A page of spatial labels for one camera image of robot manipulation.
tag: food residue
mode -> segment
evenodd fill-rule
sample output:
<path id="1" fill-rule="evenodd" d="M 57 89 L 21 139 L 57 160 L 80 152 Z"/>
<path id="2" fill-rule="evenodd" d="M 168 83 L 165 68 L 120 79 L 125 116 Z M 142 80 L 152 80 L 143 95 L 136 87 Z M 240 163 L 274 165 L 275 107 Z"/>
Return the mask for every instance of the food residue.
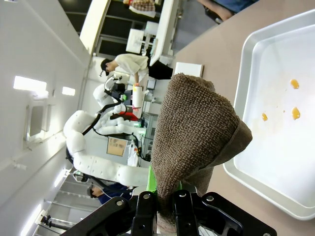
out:
<path id="1" fill-rule="evenodd" d="M 263 121 L 268 120 L 268 117 L 266 116 L 266 114 L 265 114 L 265 113 L 263 113 L 263 114 L 261 115 L 261 117 L 262 117 Z"/>
<path id="2" fill-rule="evenodd" d="M 298 89 L 300 87 L 299 82 L 297 82 L 297 80 L 291 80 L 290 83 L 294 89 Z"/>
<path id="3" fill-rule="evenodd" d="M 292 109 L 292 116 L 293 116 L 293 119 L 294 119 L 294 120 L 299 119 L 300 116 L 301 116 L 299 109 L 297 109 L 296 107 L 294 107 L 294 108 Z"/>

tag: black cable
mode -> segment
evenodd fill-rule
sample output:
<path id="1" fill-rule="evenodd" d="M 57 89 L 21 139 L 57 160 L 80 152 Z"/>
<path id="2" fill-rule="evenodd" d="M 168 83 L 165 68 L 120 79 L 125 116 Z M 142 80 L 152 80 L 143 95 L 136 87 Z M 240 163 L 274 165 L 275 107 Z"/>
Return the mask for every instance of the black cable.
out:
<path id="1" fill-rule="evenodd" d="M 125 104 L 124 104 L 124 106 L 125 106 L 125 112 L 123 114 L 118 114 L 119 116 L 123 116 L 124 114 L 127 113 L 127 106 Z"/>
<path id="2" fill-rule="evenodd" d="M 82 133 L 83 136 L 86 135 L 93 127 L 97 124 L 97 122 L 100 119 L 100 113 L 97 114 L 95 120 L 92 122 L 92 124 Z"/>
<path id="3" fill-rule="evenodd" d="M 108 135 L 106 135 L 106 134 L 100 134 L 100 133 L 98 133 L 98 132 L 96 131 L 96 129 L 94 129 L 94 128 L 93 128 L 93 131 L 94 131 L 96 134 L 100 135 L 100 136 L 108 137 Z"/>
<path id="4" fill-rule="evenodd" d="M 144 139 L 149 139 L 149 140 L 153 140 L 153 139 L 151 139 L 151 138 L 146 138 L 146 137 L 144 137 Z"/>
<path id="5" fill-rule="evenodd" d="M 71 164 L 73 165 L 73 160 L 72 160 L 72 156 L 70 155 L 69 149 L 66 147 L 65 149 L 65 155 L 66 155 L 66 159 L 71 162 Z"/>
<path id="6" fill-rule="evenodd" d="M 115 107 L 117 105 L 121 104 L 121 100 L 118 100 L 118 102 L 116 103 L 112 103 L 112 104 L 108 104 L 108 105 L 105 105 L 101 110 L 99 110 L 97 113 L 100 113 L 102 114 L 103 112 L 105 112 L 108 108 L 111 108 L 111 107 Z"/>
<path id="7" fill-rule="evenodd" d="M 43 226 L 43 225 L 40 225 L 40 224 L 39 224 L 39 226 L 41 226 L 41 227 L 43 227 L 43 228 L 45 228 L 45 229 L 47 229 L 47 230 L 49 230 L 49 231 L 51 231 L 51 232 L 57 233 L 58 235 L 61 235 L 61 234 L 58 233 L 57 231 L 54 231 L 54 230 L 52 230 L 52 229 L 49 229 L 49 228 L 47 228 L 47 227 L 45 227 L 45 226 Z"/>
<path id="8" fill-rule="evenodd" d="M 132 133 L 131 135 L 136 139 L 136 142 L 134 142 L 134 144 L 136 145 L 136 147 L 137 147 L 138 150 L 140 151 L 140 157 L 141 157 L 141 159 L 147 161 L 147 160 L 144 158 L 143 153 L 142 153 L 142 143 L 141 143 L 141 148 L 139 148 L 139 140 L 138 140 L 138 138 L 137 138 L 133 133 Z"/>

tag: towel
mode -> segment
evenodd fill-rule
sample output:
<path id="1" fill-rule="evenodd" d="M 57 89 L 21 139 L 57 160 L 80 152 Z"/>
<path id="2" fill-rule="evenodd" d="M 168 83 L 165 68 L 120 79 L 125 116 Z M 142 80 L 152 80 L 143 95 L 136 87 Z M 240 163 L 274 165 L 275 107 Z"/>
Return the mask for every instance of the towel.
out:
<path id="1" fill-rule="evenodd" d="M 162 233 L 176 232 L 169 198 L 179 181 L 204 195 L 213 167 L 242 152 L 251 140 L 251 131 L 231 103 L 215 93 L 212 82 L 184 74 L 172 77 L 152 148 Z"/>

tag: table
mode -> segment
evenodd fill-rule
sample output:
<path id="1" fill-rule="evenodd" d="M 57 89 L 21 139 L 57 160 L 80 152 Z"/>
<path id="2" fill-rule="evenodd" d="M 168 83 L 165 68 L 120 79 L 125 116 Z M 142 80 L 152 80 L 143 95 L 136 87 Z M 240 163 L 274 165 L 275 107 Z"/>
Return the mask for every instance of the table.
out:
<path id="1" fill-rule="evenodd" d="M 314 8 L 314 0 L 260 0 L 228 21 L 205 32 L 182 49 L 176 55 L 175 61 L 203 64 L 203 78 L 212 81 L 216 91 L 233 104 L 241 51 L 248 35 L 272 23 Z M 215 167 L 208 191 L 219 193 L 270 225 L 276 229 L 279 236 L 315 235 L 315 220 L 299 221 L 292 218 L 229 177 L 222 165 Z"/>

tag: floor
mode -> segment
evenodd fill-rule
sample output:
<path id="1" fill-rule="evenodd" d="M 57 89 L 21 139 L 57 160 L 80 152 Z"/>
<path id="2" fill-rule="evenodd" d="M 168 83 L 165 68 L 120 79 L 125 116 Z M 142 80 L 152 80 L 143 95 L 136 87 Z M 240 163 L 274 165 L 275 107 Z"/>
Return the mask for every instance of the floor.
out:
<path id="1" fill-rule="evenodd" d="M 182 18 L 177 23 L 173 42 L 174 54 L 179 52 L 203 32 L 217 24 L 205 15 L 203 6 L 197 0 L 183 0 Z"/>

